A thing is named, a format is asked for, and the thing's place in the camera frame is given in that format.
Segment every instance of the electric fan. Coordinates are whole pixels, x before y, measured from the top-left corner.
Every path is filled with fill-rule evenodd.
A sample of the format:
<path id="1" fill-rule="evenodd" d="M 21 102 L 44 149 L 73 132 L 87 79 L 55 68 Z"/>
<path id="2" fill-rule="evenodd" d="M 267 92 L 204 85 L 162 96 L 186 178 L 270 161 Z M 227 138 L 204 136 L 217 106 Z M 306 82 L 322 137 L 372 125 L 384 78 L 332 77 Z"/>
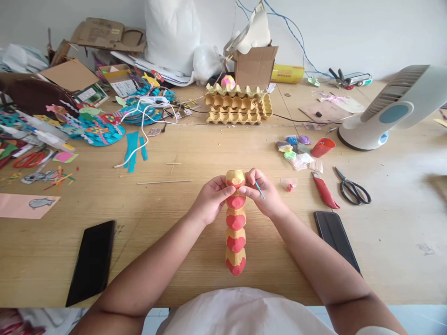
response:
<path id="1" fill-rule="evenodd" d="M 400 70 L 362 114 L 339 127 L 338 136 L 354 150 L 377 149 L 388 130 L 407 129 L 447 101 L 447 67 L 411 65 Z"/>

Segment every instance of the white wall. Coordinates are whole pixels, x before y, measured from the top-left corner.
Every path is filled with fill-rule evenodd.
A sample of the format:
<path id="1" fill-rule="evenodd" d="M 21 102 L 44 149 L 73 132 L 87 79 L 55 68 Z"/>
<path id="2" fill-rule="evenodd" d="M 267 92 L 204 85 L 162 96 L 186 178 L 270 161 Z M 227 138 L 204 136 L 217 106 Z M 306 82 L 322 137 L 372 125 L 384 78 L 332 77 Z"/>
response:
<path id="1" fill-rule="evenodd" d="M 202 24 L 202 41 L 222 49 L 231 35 L 233 0 L 195 0 Z M 253 8 L 258 0 L 242 0 Z M 447 63 L 447 2 L 445 0 L 270 0 L 289 16 L 305 38 L 306 52 L 322 72 L 342 68 L 345 74 L 370 72 L 382 79 L 411 64 Z M 103 17 L 128 26 L 145 27 L 143 0 L 3 0 L 0 47 L 9 42 L 45 50 L 47 27 L 53 46 L 69 39 L 84 18 Z M 236 30 L 247 19 L 237 9 Z M 302 50 L 284 20 L 269 15 L 276 62 L 301 65 Z M 81 60 L 80 54 L 74 55 Z"/>

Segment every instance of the red utility knife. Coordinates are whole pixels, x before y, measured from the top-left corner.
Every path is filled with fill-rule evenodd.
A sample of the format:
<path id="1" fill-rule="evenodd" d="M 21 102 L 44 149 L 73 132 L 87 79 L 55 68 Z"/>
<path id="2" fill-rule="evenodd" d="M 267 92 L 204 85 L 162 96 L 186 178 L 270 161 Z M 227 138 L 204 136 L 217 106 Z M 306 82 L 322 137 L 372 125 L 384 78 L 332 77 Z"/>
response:
<path id="1" fill-rule="evenodd" d="M 332 198 L 332 194 L 331 192 L 329 192 L 329 189 L 327 188 L 323 179 L 321 179 L 321 177 L 315 171 L 312 171 L 312 174 L 315 184 L 317 184 L 318 191 L 320 191 L 321 198 L 323 199 L 325 204 L 328 205 L 330 208 L 340 209 L 341 207 L 337 205 L 335 200 Z"/>

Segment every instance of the egg carton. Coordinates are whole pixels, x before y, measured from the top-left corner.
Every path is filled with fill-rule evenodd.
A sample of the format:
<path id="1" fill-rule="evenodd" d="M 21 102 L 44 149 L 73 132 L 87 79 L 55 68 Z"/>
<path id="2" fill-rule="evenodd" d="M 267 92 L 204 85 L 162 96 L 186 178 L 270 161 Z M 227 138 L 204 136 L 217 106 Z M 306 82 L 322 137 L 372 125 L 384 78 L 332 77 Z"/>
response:
<path id="1" fill-rule="evenodd" d="M 209 93 L 205 94 L 205 103 L 214 107 L 224 107 L 224 108 L 240 108 L 252 110 L 257 104 L 257 99 L 254 98 L 239 98 L 230 97 L 229 95 L 211 95 Z"/>
<path id="2" fill-rule="evenodd" d="M 259 113 L 250 113 L 250 111 L 242 111 L 238 109 L 237 111 L 231 112 L 209 112 L 208 118 L 206 119 L 207 123 L 215 123 L 219 122 L 223 124 L 231 123 L 231 124 L 246 124 L 250 123 L 254 125 L 256 123 L 261 124 L 261 114 Z"/>
<path id="3" fill-rule="evenodd" d="M 211 108 L 212 112 L 222 112 L 222 113 L 231 113 L 235 112 L 234 109 L 229 107 L 222 107 L 222 106 L 212 106 Z M 240 108 L 240 111 L 245 112 L 251 112 L 253 113 L 259 113 L 262 115 L 262 118 L 264 120 L 268 120 L 272 115 L 272 108 L 270 103 L 270 97 L 268 94 L 265 95 L 265 97 L 258 103 L 254 104 L 254 107 L 251 110 L 248 109 L 242 109 Z"/>
<path id="4" fill-rule="evenodd" d="M 229 95 L 230 97 L 234 97 L 237 95 L 239 98 L 243 98 L 247 95 L 249 98 L 258 97 L 259 99 L 261 99 L 266 94 L 266 92 L 262 91 L 259 87 L 257 87 L 256 90 L 252 91 L 250 90 L 249 86 L 246 86 L 245 89 L 241 89 L 239 85 L 230 88 L 230 85 L 225 85 L 225 87 L 222 87 L 217 83 L 214 86 L 207 84 L 206 89 L 211 95 L 220 94 Z"/>

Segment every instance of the hand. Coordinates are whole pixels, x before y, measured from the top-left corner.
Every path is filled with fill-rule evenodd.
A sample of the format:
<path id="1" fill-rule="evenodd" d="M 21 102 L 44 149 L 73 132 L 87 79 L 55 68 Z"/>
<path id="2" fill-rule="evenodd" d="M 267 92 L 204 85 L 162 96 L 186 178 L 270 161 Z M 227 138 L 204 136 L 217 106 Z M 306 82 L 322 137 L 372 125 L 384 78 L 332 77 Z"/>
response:
<path id="1" fill-rule="evenodd" d="M 246 186 L 241 186 L 239 192 L 253 199 L 262 214 L 272 219 L 276 216 L 282 216 L 289 211 L 275 186 L 260 170 L 256 168 L 251 169 L 245 174 L 245 178 Z M 262 198 L 255 181 L 257 181 L 265 199 Z"/>
<path id="2" fill-rule="evenodd" d="M 202 187 L 187 215 L 209 225 L 219 215 L 225 200 L 235 191 L 234 186 L 225 185 L 225 176 L 217 176 Z"/>

